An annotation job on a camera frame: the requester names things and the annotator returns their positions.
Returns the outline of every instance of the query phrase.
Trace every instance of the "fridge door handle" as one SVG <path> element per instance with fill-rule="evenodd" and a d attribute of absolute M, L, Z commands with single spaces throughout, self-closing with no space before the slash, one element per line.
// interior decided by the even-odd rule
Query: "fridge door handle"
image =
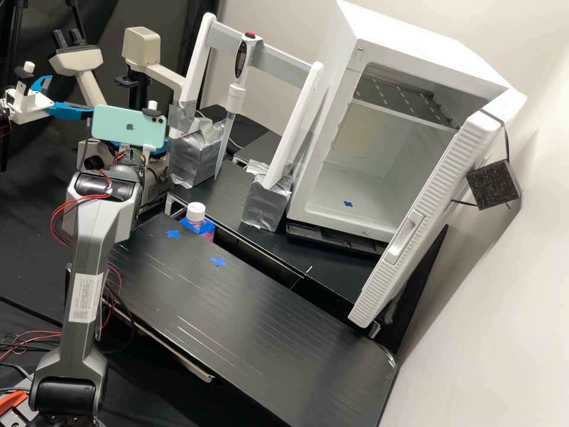
<path fill-rule="evenodd" d="M 389 243 L 389 246 L 383 253 L 383 259 L 385 261 L 391 265 L 395 265 L 399 256 L 403 253 L 403 249 L 405 249 L 405 246 L 407 246 L 424 218 L 425 216 L 418 213 L 415 209 L 409 212 L 401 226 L 399 226 L 395 236 L 391 239 L 391 243 Z"/>

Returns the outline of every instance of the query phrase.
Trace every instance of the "orange part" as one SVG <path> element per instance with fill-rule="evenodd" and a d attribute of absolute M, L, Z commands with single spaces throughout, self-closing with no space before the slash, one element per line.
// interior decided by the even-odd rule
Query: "orange part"
<path fill-rule="evenodd" d="M 0 415 L 4 415 L 11 408 L 18 406 L 27 398 L 28 395 L 24 390 L 17 390 L 0 399 Z"/>

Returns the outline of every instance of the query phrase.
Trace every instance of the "pipette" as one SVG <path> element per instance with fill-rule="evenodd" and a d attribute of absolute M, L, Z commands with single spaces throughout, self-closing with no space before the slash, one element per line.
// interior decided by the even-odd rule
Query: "pipette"
<path fill-rule="evenodd" d="M 227 103 L 225 105 L 227 116 L 225 117 L 221 146 L 219 147 L 218 159 L 215 164 L 214 179 L 217 179 L 219 170 L 221 169 L 221 163 L 223 161 L 225 151 L 227 150 L 227 142 L 229 141 L 229 134 L 233 127 L 235 115 L 241 112 L 245 93 L 247 93 L 247 89 L 245 89 L 245 79 L 247 78 L 249 66 L 251 65 L 255 46 L 261 40 L 262 38 L 252 31 L 248 31 L 241 36 L 241 43 L 239 44 L 237 54 L 235 55 L 235 80 L 231 85 L 229 85 L 229 93 L 227 95 Z"/>

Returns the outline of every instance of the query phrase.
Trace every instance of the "white clamp knob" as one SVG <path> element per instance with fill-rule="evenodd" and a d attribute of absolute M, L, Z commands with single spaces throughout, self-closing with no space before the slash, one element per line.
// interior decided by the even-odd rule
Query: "white clamp knob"
<path fill-rule="evenodd" d="M 36 64 L 34 64 L 32 61 L 24 62 L 24 71 L 34 72 L 35 68 L 36 68 Z"/>

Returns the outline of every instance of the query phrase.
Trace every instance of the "open fridge door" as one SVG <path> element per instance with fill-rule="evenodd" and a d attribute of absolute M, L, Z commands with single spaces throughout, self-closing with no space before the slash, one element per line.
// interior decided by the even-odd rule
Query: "open fridge door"
<path fill-rule="evenodd" d="M 526 96 L 509 88 L 483 110 L 511 122 Z M 348 318 L 367 327 L 405 286 L 407 279 L 445 224 L 451 200 L 465 188 L 465 176 L 497 136 L 501 124 L 476 111 L 454 135 L 423 189 L 411 205 L 378 264 L 368 277 Z"/>

